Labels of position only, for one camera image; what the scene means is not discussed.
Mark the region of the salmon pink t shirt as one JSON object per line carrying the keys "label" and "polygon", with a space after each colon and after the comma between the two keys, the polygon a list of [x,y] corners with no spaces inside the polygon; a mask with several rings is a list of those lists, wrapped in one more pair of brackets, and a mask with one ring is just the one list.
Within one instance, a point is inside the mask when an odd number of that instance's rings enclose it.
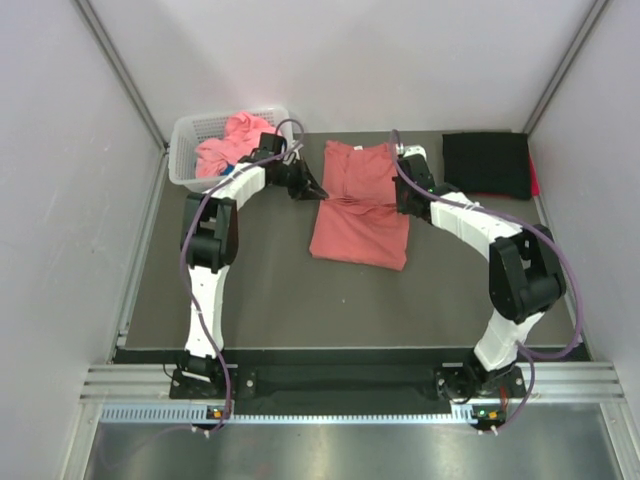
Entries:
{"label": "salmon pink t shirt", "polygon": [[407,261],[409,218],[396,210],[395,168],[389,147],[329,140],[309,247],[316,259],[401,271]]}

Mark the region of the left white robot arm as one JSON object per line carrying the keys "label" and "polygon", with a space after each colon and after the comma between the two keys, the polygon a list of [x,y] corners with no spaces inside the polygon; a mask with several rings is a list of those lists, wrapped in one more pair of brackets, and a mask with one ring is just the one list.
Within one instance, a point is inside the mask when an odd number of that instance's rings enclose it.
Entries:
{"label": "left white robot arm", "polygon": [[301,157],[301,147],[301,139],[288,142],[278,132],[263,133],[258,146],[221,181],[188,195],[180,274],[190,302],[190,326],[185,354],[176,362],[176,387],[194,385],[213,398],[232,392],[231,372],[222,356],[222,309],[227,276],[239,252],[240,209],[270,186],[284,189],[296,201],[328,197]]}

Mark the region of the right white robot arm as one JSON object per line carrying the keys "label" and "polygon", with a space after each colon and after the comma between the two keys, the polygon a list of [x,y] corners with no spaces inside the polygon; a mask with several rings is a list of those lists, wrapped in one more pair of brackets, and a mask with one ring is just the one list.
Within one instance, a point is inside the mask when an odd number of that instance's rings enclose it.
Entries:
{"label": "right white robot arm", "polygon": [[483,213],[448,184],[436,184],[423,148],[395,153],[392,161],[397,211],[453,235],[488,262],[493,312],[461,372],[442,386],[463,401],[490,395],[512,370],[529,332],[566,292],[558,256],[529,230]]}

